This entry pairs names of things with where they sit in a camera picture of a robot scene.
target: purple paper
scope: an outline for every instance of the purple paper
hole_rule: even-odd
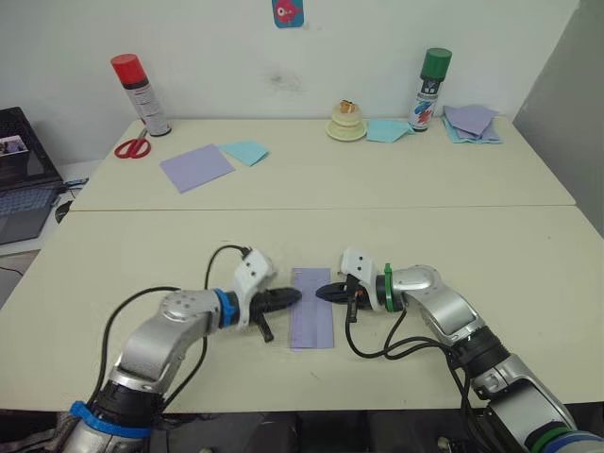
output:
[[[461,108],[445,106],[446,119],[453,127],[474,134],[474,136],[465,138],[475,139],[482,135],[484,129],[487,128],[496,115],[496,111],[483,106]]]
[[[164,160],[159,166],[180,193],[235,170],[215,144]]]
[[[292,351],[333,347],[331,304],[314,295],[330,281],[328,268],[294,268],[294,286],[302,298],[292,309]]]
[[[495,126],[493,126],[493,120],[487,126],[486,129],[482,131],[481,135],[471,134],[470,132],[466,132],[465,130],[457,129],[457,135],[460,136],[461,139],[479,139],[479,140],[500,140],[500,137],[495,132]]]

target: white wall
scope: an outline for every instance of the white wall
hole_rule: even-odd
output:
[[[21,106],[56,162],[104,157],[135,118],[109,59],[138,54],[171,117],[406,115],[425,50],[453,59],[442,104],[513,117],[577,0],[0,0],[0,108]]]

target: blue ring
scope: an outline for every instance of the blue ring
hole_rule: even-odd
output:
[[[555,453],[569,444],[580,441],[604,442],[604,439],[587,431],[569,432],[547,444],[543,453]]]
[[[235,307],[228,302],[228,296],[221,290],[214,290],[220,299],[220,305],[223,307],[223,328],[230,326],[231,316],[235,314]]]
[[[112,436],[126,437],[127,439],[144,439],[151,435],[151,428],[124,428],[96,418],[81,401],[76,401],[69,410],[74,417],[81,418],[86,425],[97,431]]]

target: table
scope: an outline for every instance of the table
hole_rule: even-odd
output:
[[[505,143],[454,144],[435,119],[396,143],[336,142],[327,120],[176,120],[144,159],[109,154],[73,210],[288,210],[573,205],[572,196],[513,127],[495,118]],[[141,122],[124,137],[136,137]],[[208,143],[255,140],[261,163],[180,194],[162,160]]]
[[[201,288],[210,253],[223,243],[266,252],[280,270],[276,285],[291,283],[293,267],[335,270],[349,245],[393,268],[433,265],[563,402],[604,399],[604,247],[575,207],[113,211],[72,212],[0,312],[0,407],[57,411],[86,399],[111,311],[149,286]],[[238,262],[221,255],[211,285],[227,289]],[[159,301],[148,295],[118,319],[110,363]],[[334,349],[292,352],[286,312],[268,317],[271,344],[254,327],[210,337],[207,362],[171,411],[459,405],[438,351],[360,359],[344,339],[344,307],[333,311]],[[355,340],[378,348],[394,319],[361,313]],[[402,327],[414,334],[429,335],[417,310]]]

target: scissors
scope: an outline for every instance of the scissors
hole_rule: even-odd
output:
[[[136,139],[128,140],[120,144],[113,154],[120,159],[140,159],[144,158],[151,151],[151,143],[144,137],[147,135],[147,128]]]

